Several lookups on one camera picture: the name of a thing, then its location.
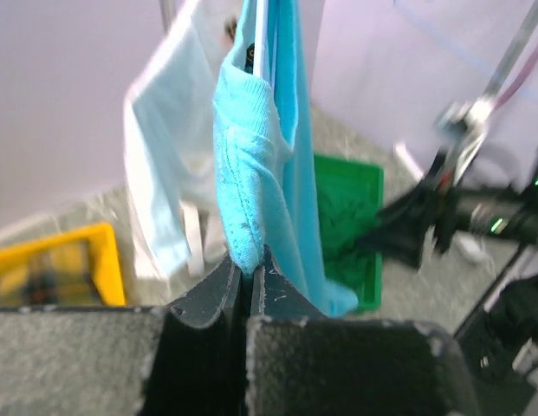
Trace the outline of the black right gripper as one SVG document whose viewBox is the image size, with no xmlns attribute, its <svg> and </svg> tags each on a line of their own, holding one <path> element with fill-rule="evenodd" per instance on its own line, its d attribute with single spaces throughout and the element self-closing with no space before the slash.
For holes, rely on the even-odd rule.
<svg viewBox="0 0 538 416">
<path fill-rule="evenodd" d="M 377 214 L 377 224 L 354 240 L 354 247 L 391 257 L 413 269 L 421 266 L 425 236 L 432 228 L 435 249 L 444 254 L 456 232 L 538 247 L 535 188 L 469 189 L 442 192 L 426 178 Z"/>
</svg>

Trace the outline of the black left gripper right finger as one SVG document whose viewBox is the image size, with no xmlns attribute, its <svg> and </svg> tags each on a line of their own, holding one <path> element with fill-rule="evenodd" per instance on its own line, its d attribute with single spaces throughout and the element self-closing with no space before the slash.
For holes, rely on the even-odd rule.
<svg viewBox="0 0 538 416">
<path fill-rule="evenodd" d="M 421 321 L 321 315 L 266 253 L 245 342 L 250 415 L 477 415 L 457 342 Z"/>
</svg>

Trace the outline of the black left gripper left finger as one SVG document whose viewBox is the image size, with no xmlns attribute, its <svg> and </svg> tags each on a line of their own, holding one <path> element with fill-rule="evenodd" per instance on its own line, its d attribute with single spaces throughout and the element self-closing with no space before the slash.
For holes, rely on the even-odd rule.
<svg viewBox="0 0 538 416">
<path fill-rule="evenodd" d="M 0 415 L 180 413 L 193 378 L 217 368 L 198 336 L 240 271 L 229 257 L 166 306 L 0 308 Z"/>
</svg>

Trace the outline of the green plastic bin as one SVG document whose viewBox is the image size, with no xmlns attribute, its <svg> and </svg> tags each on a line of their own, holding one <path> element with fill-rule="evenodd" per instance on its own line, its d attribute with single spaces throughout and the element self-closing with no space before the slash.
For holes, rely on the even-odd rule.
<svg viewBox="0 0 538 416">
<path fill-rule="evenodd" d="M 378 309 L 382 256 L 356 249 L 354 240 L 376 224 L 383 204 L 383 169 L 316 154 L 314 172 L 325 274 L 357 295 L 358 311 Z"/>
</svg>

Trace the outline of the light blue t shirt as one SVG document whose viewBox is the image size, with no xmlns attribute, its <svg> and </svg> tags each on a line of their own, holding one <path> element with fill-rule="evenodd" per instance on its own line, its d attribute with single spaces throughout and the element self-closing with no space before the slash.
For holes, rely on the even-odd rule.
<svg viewBox="0 0 538 416">
<path fill-rule="evenodd" d="M 331 317 L 355 293 L 325 276 L 299 8 L 274 1 L 275 80 L 254 75 L 256 3 L 243 4 L 213 98 L 217 204 L 232 260 L 251 274 L 270 251 L 283 275 Z"/>
</svg>

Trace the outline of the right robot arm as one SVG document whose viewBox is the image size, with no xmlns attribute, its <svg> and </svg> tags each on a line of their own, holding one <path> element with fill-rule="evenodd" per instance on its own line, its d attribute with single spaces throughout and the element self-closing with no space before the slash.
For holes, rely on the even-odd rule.
<svg viewBox="0 0 538 416">
<path fill-rule="evenodd" d="M 501 239 L 518 245 L 493 286 L 497 288 L 526 249 L 538 249 L 538 179 L 518 192 L 510 186 L 468 189 L 427 174 L 382 209 L 379 223 L 354 241 L 415 269 L 425 234 L 445 253 L 454 234 Z M 482 296 L 456 332 L 483 415 L 521 415 L 538 391 L 538 273 L 507 283 L 489 307 Z"/>
</svg>

